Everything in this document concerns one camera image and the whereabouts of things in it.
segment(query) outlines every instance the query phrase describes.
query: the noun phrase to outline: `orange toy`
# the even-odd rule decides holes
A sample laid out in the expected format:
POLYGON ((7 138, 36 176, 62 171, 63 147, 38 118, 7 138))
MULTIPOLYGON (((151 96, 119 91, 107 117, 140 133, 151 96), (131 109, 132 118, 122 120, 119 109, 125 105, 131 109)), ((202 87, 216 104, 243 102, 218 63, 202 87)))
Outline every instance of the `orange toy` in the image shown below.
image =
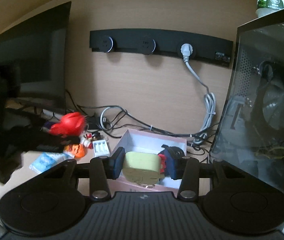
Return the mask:
POLYGON ((85 156, 85 149, 82 144, 73 144, 72 152, 75 158, 82 158, 85 156))

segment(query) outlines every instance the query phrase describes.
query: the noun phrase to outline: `wooden desk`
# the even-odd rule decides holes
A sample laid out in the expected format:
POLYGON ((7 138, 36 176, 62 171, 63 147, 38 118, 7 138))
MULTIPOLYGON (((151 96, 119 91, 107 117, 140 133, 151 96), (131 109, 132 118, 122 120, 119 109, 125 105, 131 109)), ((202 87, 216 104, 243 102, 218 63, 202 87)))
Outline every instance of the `wooden desk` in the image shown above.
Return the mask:
MULTIPOLYGON (((112 135, 114 136, 121 136, 126 131, 126 128, 115 130, 112 135)), ((108 144, 109 149, 112 151, 116 144, 118 143, 119 139, 113 139, 108 136, 108 144)), ((22 183, 28 181, 29 179, 32 179, 37 175, 34 171, 29 169, 29 165, 36 160, 37 157, 41 155, 41 152, 27 152, 22 155, 22 162, 23 167, 17 171, 14 171, 12 174, 11 179, 5 184, 0 185, 0 199, 1 197, 10 191, 11 189, 17 187, 18 185, 21 185, 22 183)), ((190 157, 196 157, 199 159, 199 161, 202 161, 204 158, 206 158, 207 154, 203 156, 196 156, 196 155, 189 155, 190 157)), ((79 159, 77 163, 87 163, 94 157, 93 150, 88 150, 85 157, 79 159)), ((89 179, 79 179, 79 186, 78 186, 79 192, 81 192, 83 195, 89 195, 89 179)), ((209 191, 209 179, 200 179, 200 186, 199 186, 199 194, 205 195, 209 191)))

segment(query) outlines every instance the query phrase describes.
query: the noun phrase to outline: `glass side panel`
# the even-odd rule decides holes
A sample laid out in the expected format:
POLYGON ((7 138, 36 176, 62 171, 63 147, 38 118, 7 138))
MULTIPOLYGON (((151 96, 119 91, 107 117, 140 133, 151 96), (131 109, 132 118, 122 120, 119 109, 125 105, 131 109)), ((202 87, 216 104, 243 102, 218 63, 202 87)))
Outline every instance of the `glass side panel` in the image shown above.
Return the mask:
POLYGON ((211 160, 284 193, 284 23, 244 32, 211 160))

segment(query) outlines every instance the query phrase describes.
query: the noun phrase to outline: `red object in box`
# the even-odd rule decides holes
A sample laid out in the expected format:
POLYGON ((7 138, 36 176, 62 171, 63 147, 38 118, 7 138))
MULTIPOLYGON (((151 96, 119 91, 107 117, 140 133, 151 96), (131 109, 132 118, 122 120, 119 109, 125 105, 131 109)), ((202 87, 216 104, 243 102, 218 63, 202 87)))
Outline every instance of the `red object in box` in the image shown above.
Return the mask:
POLYGON ((80 136, 85 127, 85 118, 79 112, 69 113, 59 123, 52 125, 50 134, 80 136))

